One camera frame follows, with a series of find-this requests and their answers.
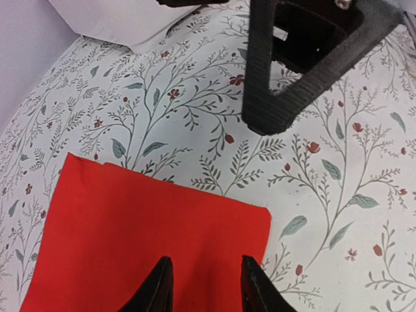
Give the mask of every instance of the black plastic frame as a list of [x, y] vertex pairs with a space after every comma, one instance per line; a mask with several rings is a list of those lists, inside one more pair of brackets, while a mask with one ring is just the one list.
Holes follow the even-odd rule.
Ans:
[[340, 79], [402, 20], [384, 0], [359, 0], [363, 22], [301, 79], [275, 95], [269, 87], [275, 7], [284, 0], [251, 0], [242, 120], [260, 135], [286, 131], [298, 114]]

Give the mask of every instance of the floral tablecloth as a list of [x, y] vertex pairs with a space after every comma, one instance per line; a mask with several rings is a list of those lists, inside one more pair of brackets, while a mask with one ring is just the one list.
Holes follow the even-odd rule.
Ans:
[[[247, 28], [248, 4], [234, 1], [195, 11], [142, 55], [80, 38], [58, 59], [0, 139], [0, 311], [25, 297], [67, 152], [267, 207], [263, 266], [299, 311], [416, 311], [408, 33], [286, 133], [260, 137], [240, 119]], [[297, 78], [274, 64], [270, 84]]]

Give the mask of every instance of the green leaf print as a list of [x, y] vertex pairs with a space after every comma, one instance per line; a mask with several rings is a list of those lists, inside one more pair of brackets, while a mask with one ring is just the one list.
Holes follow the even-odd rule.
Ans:
[[97, 74], [99, 66], [94, 67], [93, 69], [91, 69], [90, 74], [91, 74], [91, 78], [94, 78]]
[[13, 217], [14, 212], [16, 211], [16, 206], [18, 205], [19, 200], [16, 200], [14, 202], [14, 204], [10, 207], [10, 209], [8, 210], [8, 216], [9, 217]]
[[15, 252], [16, 252], [16, 258], [18, 258], [20, 262], [23, 262], [23, 255], [21, 254], [21, 252], [18, 249], [16, 249]]
[[157, 102], [159, 101], [159, 98], [161, 96], [161, 91], [156, 88], [155, 94], [153, 95], [153, 106], [156, 106]]
[[107, 70], [107, 71], [104, 73], [103, 77], [106, 77], [106, 76], [110, 75], [110, 72], [111, 72], [111, 71], [112, 71], [112, 68], [110, 68], [109, 70]]
[[339, 124], [338, 120], [337, 120], [337, 127], [335, 128], [335, 132], [337, 133], [338, 139], [344, 140], [345, 136], [344, 136], [343, 130], [341, 129], [341, 125]]
[[128, 86], [125, 86], [124, 88], [127, 88], [127, 89], [141, 89], [141, 88], [143, 88], [143, 84], [142, 83], [133, 83], [133, 84], [130, 84], [130, 85], [128, 85]]
[[112, 138], [112, 152], [116, 158], [122, 158], [125, 155], [125, 147], [118, 142], [115, 138]]
[[281, 232], [280, 238], [287, 235], [293, 235], [307, 224], [305, 216], [294, 217]]
[[330, 163], [329, 161], [326, 161], [325, 159], [322, 160], [322, 163], [326, 169], [331, 175], [331, 178], [334, 180], [341, 180], [341, 171], [339, 171], [338, 167], [336, 165]]
[[406, 125], [404, 124], [402, 117], [400, 117], [400, 115], [397, 114], [396, 112], [392, 112], [390, 116], [392, 117], [392, 119], [397, 121], [399, 126], [401, 126], [401, 128], [403, 129], [404, 133], [406, 133]]
[[341, 228], [333, 237], [332, 240], [330, 241], [330, 250], [332, 250], [332, 248], [335, 247], [335, 245], [341, 240], [343, 239], [345, 233], [348, 231], [348, 229], [350, 228], [351, 224], [353, 224], [353, 222], [347, 224], [345, 227]]
[[167, 145], [166, 143], [162, 143], [162, 142], [153, 142], [152, 144], [150, 144], [148, 147], [146, 147], [143, 151], [143, 156], [146, 157], [147, 155], [149, 155], [152, 151], [157, 150], [159, 148], [161, 148], [162, 146]]
[[361, 208], [368, 209], [374, 208], [379, 205], [379, 203], [371, 197], [364, 196], [361, 194], [354, 195], [350, 201], [348, 202], [349, 205], [359, 205]]

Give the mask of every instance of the white surface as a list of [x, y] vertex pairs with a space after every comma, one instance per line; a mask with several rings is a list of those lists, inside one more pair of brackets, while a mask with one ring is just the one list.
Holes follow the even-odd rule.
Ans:
[[416, 0], [400, 0], [400, 2], [404, 10], [416, 14]]
[[130, 47], [154, 48], [175, 22], [194, 7], [169, 8], [156, 0], [49, 0], [78, 34]]
[[0, 0], [0, 132], [76, 38], [46, 0]]

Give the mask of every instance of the red cloth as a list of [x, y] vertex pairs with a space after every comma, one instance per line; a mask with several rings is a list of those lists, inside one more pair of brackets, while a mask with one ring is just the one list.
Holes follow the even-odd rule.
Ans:
[[21, 312], [119, 310], [164, 255], [174, 311], [242, 311], [242, 255], [262, 261], [264, 208], [68, 155]]

